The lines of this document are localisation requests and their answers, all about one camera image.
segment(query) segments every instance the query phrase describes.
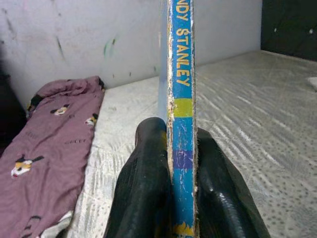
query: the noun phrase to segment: white mattress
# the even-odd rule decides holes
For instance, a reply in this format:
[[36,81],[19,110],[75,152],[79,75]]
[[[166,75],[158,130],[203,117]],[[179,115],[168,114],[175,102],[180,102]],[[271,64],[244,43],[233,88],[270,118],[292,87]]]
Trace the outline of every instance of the white mattress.
[[[197,69],[197,123],[243,175],[273,238],[317,234],[317,63],[253,52]],[[159,79],[109,89],[67,237],[101,238],[139,122]]]

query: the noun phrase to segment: bed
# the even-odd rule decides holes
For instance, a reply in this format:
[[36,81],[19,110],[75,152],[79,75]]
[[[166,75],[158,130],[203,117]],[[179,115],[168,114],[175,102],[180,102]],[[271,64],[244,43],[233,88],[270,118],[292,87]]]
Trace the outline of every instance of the bed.
[[[251,52],[197,67],[197,124],[243,175],[273,238],[317,234],[317,63]],[[106,90],[68,238],[103,237],[139,122],[157,115],[158,77]]]

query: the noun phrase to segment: black fabric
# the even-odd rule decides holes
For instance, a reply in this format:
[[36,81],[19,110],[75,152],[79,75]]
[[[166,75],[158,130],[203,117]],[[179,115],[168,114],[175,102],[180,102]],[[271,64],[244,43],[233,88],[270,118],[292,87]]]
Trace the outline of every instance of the black fabric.
[[169,195],[166,126],[149,118],[139,124],[135,150],[119,174],[104,237],[164,237]]
[[317,0],[263,0],[261,49],[317,61]]
[[[170,237],[171,184],[166,126],[141,122],[136,148],[122,168],[105,238]],[[198,130],[198,219],[201,238],[268,238],[269,233],[242,176],[211,135]]]
[[105,83],[99,78],[99,85],[101,86],[101,89],[105,88]]
[[207,131],[197,137],[200,237],[270,237],[239,171]]
[[64,229],[64,230],[61,230],[61,231],[57,234],[56,238],[65,238],[66,236],[67,236],[67,229]]
[[43,99],[44,99],[44,97],[41,97],[40,95],[36,94],[31,99],[30,107],[28,108],[28,110],[30,110],[32,106],[34,106],[36,108],[38,106],[38,104],[41,102],[41,100],[43,100]]

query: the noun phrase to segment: purple blanket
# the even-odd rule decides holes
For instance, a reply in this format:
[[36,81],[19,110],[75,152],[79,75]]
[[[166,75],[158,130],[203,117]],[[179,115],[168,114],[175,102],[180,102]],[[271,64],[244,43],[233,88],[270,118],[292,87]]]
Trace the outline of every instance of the purple blanket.
[[51,82],[33,97],[26,126],[0,158],[1,238],[47,237],[69,218],[103,95],[94,76]]

